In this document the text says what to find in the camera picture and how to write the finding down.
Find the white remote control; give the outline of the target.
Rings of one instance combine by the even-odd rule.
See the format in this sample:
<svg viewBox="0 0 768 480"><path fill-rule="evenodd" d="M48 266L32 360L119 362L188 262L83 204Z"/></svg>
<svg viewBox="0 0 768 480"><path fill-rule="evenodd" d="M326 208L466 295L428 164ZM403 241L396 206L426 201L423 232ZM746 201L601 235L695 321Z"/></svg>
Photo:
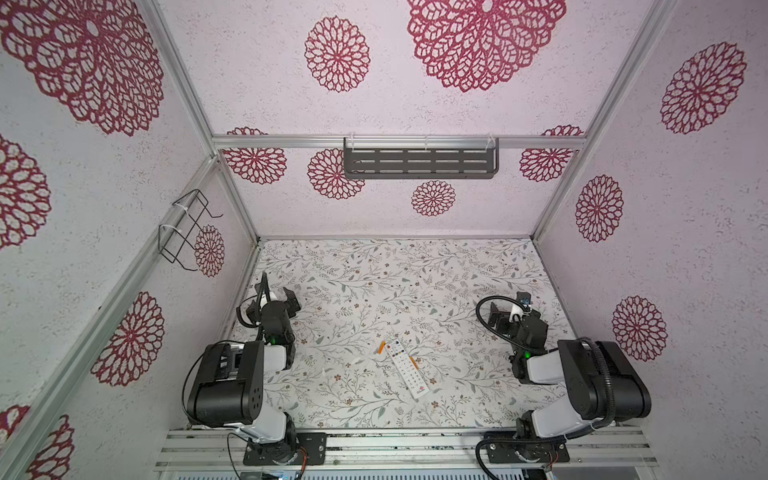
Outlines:
<svg viewBox="0 0 768 480"><path fill-rule="evenodd" d="M409 359L410 354L403 343L397 339L387 341L384 351L387 352L407 390L411 393L414 399L419 399L430 392L424 377L411 363Z"/></svg>

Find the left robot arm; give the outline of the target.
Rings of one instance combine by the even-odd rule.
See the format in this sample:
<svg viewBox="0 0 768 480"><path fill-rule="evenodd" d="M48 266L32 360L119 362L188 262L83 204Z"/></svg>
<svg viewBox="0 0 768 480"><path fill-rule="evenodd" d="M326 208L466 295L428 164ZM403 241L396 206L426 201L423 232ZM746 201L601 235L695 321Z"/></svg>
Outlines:
<svg viewBox="0 0 768 480"><path fill-rule="evenodd" d="M301 310L295 293L274 297L263 277L256 294L236 310L240 326L255 331L245 342L221 340L205 347L185 377L182 410L193 425L226 428L245 441L296 449L291 416L266 403L265 376L292 368L296 336L291 320Z"/></svg>

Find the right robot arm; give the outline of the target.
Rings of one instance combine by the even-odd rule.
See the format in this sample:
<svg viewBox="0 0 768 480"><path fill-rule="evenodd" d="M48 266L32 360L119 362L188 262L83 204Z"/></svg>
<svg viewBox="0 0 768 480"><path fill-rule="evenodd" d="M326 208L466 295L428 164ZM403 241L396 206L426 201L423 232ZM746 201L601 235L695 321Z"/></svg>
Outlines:
<svg viewBox="0 0 768 480"><path fill-rule="evenodd" d="M652 409L647 386L619 345L588 337L559 340L547 349L549 325L528 304L493 295L475 315L494 336L513 347L513 376L522 384L557 386L566 394L516 420L510 442L522 446L563 444L615 421L645 418Z"/></svg>

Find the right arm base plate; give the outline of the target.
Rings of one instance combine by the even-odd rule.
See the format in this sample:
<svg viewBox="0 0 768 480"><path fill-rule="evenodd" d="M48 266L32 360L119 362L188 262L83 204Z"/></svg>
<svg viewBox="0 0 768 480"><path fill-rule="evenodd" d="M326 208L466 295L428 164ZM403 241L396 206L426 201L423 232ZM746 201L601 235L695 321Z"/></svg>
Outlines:
<svg viewBox="0 0 768 480"><path fill-rule="evenodd" d="M562 437L519 437L512 431L487 432L481 441L491 464L558 464L571 460Z"/></svg>

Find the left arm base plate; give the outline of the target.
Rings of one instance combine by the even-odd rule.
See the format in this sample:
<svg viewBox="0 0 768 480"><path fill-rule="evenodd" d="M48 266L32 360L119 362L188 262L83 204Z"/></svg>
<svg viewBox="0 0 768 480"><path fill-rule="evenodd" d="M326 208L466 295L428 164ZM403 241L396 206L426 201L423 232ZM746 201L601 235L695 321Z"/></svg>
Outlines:
<svg viewBox="0 0 768 480"><path fill-rule="evenodd" d="M245 466L316 466L325 462L328 435L324 432L287 433L272 443L248 442L243 457Z"/></svg>

